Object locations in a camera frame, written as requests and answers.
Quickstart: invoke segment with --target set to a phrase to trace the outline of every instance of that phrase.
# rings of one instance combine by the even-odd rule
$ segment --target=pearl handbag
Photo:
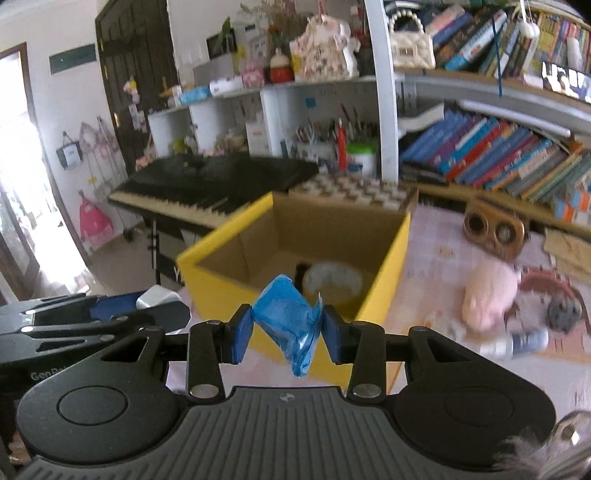
[[[418,26],[418,32],[395,32],[394,25],[401,17],[409,17]],[[410,10],[397,12],[390,20],[390,45],[395,67],[434,69],[433,38],[425,33],[423,24]]]

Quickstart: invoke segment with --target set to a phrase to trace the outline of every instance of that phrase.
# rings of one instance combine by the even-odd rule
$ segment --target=shelf post
[[[378,88],[382,179],[398,181],[398,113],[388,17],[382,0],[365,0]]]

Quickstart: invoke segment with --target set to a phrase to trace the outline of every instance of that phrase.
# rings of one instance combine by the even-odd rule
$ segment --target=white paper
[[[82,163],[82,159],[78,153],[78,146],[75,143],[66,145],[62,150],[64,152],[64,157],[66,158],[66,165],[68,165],[68,168],[77,167]]]

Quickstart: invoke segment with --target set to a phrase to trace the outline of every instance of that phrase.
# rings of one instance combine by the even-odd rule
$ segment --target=white shelf
[[[523,85],[517,80],[503,80],[503,95],[499,96],[495,79],[475,73],[413,69],[395,72],[394,76],[405,88],[416,89],[416,97],[420,99],[472,100],[540,118],[574,133],[591,135],[591,105]]]
[[[339,84],[348,84],[348,83],[375,83],[375,75],[367,75],[364,77],[355,77],[348,80],[332,80],[326,82],[285,82],[285,83],[277,83],[277,84],[269,84],[265,85],[261,88],[247,88],[242,90],[235,90],[234,92],[224,93],[223,95],[216,95],[207,98],[203,98],[198,100],[197,102],[187,103],[186,105],[176,106],[173,108],[168,108],[166,110],[160,110],[159,112],[151,113],[152,116],[163,116],[168,115],[169,113],[175,113],[180,110],[186,110],[193,105],[197,105],[198,103],[203,102],[210,102],[211,100],[217,99],[229,99],[229,98],[238,98],[246,95],[251,95],[253,93],[259,93],[263,90],[272,90],[272,89],[282,89],[282,88],[294,88],[294,87],[310,87],[310,86],[320,86],[320,85],[339,85]]]

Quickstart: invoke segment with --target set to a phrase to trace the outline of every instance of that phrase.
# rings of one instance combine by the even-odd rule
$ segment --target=wooden speaker
[[[464,233],[468,240],[504,261],[512,261],[530,237],[529,224],[490,200],[473,198],[466,205]]]

